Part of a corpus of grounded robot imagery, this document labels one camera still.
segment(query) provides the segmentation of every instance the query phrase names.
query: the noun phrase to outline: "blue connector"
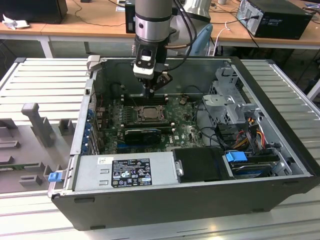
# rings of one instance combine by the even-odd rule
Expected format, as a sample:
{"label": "blue connector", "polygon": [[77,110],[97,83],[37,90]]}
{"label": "blue connector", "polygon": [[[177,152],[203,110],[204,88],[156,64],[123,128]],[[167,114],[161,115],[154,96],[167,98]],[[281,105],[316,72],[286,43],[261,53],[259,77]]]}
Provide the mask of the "blue connector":
{"label": "blue connector", "polygon": [[62,182],[62,172],[51,172],[48,177],[48,182]]}
{"label": "blue connector", "polygon": [[81,146],[81,150],[84,151],[84,152],[88,151],[88,146],[86,146],[86,145],[83,144],[83,145]]}
{"label": "blue connector", "polygon": [[86,129],[86,128],[83,131],[84,136],[88,136],[88,135],[90,135],[90,133],[91,133],[91,131],[89,129]]}
{"label": "blue connector", "polygon": [[84,136],[84,137],[82,138],[82,142],[85,143],[85,144],[87,144],[87,143],[89,142],[89,138]]}
{"label": "blue connector", "polygon": [[225,157],[228,160],[228,163],[248,161],[246,154],[243,151],[230,151],[225,155]]}
{"label": "blue connector", "polygon": [[91,109],[88,109],[88,117],[93,117],[94,115],[94,111],[92,111]]}
{"label": "blue connector", "polygon": [[84,127],[85,127],[86,129],[90,129],[90,128],[91,128],[91,123],[86,122],[85,125],[84,125]]}

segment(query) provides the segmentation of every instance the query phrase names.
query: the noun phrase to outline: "circuit board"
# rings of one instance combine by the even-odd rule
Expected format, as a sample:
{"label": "circuit board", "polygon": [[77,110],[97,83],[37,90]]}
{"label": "circuit board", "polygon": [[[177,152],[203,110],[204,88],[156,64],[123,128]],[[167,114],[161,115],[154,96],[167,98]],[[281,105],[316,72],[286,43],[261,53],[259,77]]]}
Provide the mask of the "circuit board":
{"label": "circuit board", "polygon": [[161,141],[157,144],[127,145],[124,141],[126,128],[123,122],[126,117],[125,113],[130,112],[131,109],[141,109],[141,106],[139,104],[136,106],[124,106],[121,100],[116,99],[107,107],[107,127],[100,129],[104,134],[103,154],[169,152],[174,148],[204,146],[201,133],[197,130],[194,122],[196,111],[194,103],[186,101],[182,104],[180,96],[169,96],[165,105],[157,107],[153,105],[152,107],[163,110],[165,120],[174,123],[172,127],[174,131],[161,132]]}

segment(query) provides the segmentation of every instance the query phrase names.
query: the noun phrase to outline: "black computer case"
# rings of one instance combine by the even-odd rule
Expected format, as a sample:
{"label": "black computer case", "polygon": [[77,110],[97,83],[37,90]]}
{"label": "black computer case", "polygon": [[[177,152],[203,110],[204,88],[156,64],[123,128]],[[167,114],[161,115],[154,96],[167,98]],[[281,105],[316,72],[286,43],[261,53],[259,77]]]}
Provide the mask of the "black computer case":
{"label": "black computer case", "polygon": [[256,38],[298,40],[312,14],[286,0],[242,0],[236,15]]}
{"label": "black computer case", "polygon": [[14,20],[60,24],[67,14],[66,0],[0,0],[0,19],[3,15]]}

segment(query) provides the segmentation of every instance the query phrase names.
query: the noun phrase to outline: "power supply label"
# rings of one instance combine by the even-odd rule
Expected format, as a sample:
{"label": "power supply label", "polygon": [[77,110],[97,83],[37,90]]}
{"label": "power supply label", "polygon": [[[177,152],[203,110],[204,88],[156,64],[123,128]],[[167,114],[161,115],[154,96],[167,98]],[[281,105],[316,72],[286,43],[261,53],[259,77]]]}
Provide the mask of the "power supply label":
{"label": "power supply label", "polygon": [[149,158],[112,161],[112,187],[126,188],[147,185],[152,185]]}

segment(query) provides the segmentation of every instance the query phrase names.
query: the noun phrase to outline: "wooden desk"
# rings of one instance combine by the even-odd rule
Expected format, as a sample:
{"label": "wooden desk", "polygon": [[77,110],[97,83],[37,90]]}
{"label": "wooden desk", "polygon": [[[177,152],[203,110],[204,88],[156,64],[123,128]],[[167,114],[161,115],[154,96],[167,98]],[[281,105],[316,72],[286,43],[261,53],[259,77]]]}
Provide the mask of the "wooden desk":
{"label": "wooden desk", "polygon": [[[305,6],[304,1],[290,1],[299,7]],[[54,57],[51,41],[85,42],[86,48],[89,48],[88,42],[133,43],[135,35],[126,33],[125,13],[117,12],[116,5],[108,0],[93,0],[91,3],[81,3],[80,0],[66,0],[66,2],[68,12],[61,24],[32,23],[30,28],[17,30],[8,29],[0,24],[0,39],[40,41],[47,58]],[[211,7],[214,11],[210,13],[211,22],[224,23],[236,20],[232,14],[221,11],[223,9],[236,12],[239,6],[237,0],[227,0],[224,6],[218,3],[216,5],[217,8]],[[230,23],[228,27],[231,31],[225,30],[221,33],[219,45],[256,47],[241,23]],[[214,40],[223,28],[224,24],[213,24],[211,36]],[[320,25],[310,22],[300,40],[255,38],[255,41],[262,48],[319,49]]]}

